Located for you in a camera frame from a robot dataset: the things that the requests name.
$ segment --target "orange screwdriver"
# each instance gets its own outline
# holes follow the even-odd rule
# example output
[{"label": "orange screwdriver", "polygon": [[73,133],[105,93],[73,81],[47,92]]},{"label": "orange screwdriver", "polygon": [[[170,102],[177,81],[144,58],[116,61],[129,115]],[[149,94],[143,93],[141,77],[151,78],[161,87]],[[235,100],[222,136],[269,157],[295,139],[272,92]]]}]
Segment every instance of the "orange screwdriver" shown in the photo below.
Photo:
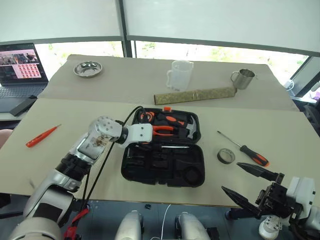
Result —
[{"label": "orange screwdriver", "polygon": [[261,156],[259,153],[256,153],[255,151],[252,151],[250,148],[248,148],[246,145],[241,146],[240,144],[236,143],[235,141],[228,138],[226,135],[224,135],[222,132],[217,131],[219,134],[224,136],[226,139],[230,140],[234,144],[238,145],[240,147],[240,151],[248,155],[253,161],[255,161],[257,164],[262,165],[264,167],[269,166],[269,161],[264,157]]},{"label": "orange screwdriver", "polygon": [[38,144],[39,142],[41,142],[43,139],[45,139],[46,137],[48,137],[54,130],[57,129],[57,127],[61,126],[61,124],[49,129],[48,131],[45,131],[43,133],[41,133],[40,135],[36,136],[34,139],[32,139],[31,141],[28,141],[25,145],[28,148],[32,148],[34,145]]}]

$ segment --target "tool case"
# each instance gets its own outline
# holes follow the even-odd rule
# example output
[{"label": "tool case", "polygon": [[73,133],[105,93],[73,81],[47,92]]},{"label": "tool case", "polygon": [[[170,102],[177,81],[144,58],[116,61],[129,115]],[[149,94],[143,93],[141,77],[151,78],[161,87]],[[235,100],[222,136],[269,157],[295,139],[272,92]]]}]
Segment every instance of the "tool case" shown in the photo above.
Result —
[{"label": "tool case", "polygon": [[147,119],[137,110],[132,124],[150,123],[152,142],[132,143],[125,148],[121,173],[129,181],[168,187],[198,187],[205,181],[198,116],[170,107],[146,108]]}]

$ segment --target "screwdriver handle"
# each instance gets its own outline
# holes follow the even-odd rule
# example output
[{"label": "screwdriver handle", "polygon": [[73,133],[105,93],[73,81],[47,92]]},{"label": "screwdriver handle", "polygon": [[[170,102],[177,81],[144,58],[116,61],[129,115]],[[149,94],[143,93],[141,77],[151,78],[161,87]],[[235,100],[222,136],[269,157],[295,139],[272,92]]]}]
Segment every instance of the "screwdriver handle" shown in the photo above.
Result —
[{"label": "screwdriver handle", "polygon": [[240,147],[240,151],[247,154],[257,164],[262,165],[264,167],[269,166],[269,161],[264,156],[261,156],[259,153],[252,151],[246,145],[243,145],[242,147]]},{"label": "screwdriver handle", "polygon": [[184,121],[179,121],[173,116],[166,116],[165,118],[174,126],[181,127],[185,125]]}]

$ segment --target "stainless steel cup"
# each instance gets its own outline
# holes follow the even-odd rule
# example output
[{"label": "stainless steel cup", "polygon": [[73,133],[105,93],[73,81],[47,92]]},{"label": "stainless steel cup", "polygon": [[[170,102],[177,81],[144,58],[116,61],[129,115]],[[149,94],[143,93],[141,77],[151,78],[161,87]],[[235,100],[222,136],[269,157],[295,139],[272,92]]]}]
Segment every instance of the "stainless steel cup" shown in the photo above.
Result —
[{"label": "stainless steel cup", "polygon": [[[235,74],[237,74],[237,76],[235,80],[233,80],[233,76]],[[254,77],[255,73],[253,71],[250,71],[249,69],[241,69],[239,71],[234,71],[230,79],[236,89],[246,89]]]}]

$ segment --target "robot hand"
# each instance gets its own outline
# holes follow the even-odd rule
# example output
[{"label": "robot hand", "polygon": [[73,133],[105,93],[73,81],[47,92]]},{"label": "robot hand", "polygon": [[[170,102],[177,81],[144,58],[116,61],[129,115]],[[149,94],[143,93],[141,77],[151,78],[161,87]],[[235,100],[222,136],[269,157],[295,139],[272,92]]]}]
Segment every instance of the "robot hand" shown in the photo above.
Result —
[{"label": "robot hand", "polygon": [[312,206],[316,195],[315,181],[311,178],[293,177],[289,188],[281,185],[283,173],[271,172],[263,167],[237,163],[246,172],[273,181],[266,190],[261,190],[255,201],[258,206],[251,204],[239,193],[222,186],[223,191],[240,207],[259,219],[262,215],[275,215],[283,225],[290,226],[299,239],[318,235],[320,231],[320,208]]},{"label": "robot hand", "polygon": [[125,148],[131,143],[151,142],[152,135],[153,128],[149,123],[123,126],[120,121],[107,116],[98,117],[29,198],[23,210],[26,220],[16,227],[10,239],[24,238],[27,233],[37,232],[36,229],[43,236],[56,239],[56,228],[52,226],[63,226],[68,221],[76,202],[72,193],[79,189],[82,179],[105,151],[107,143],[115,142]]}]

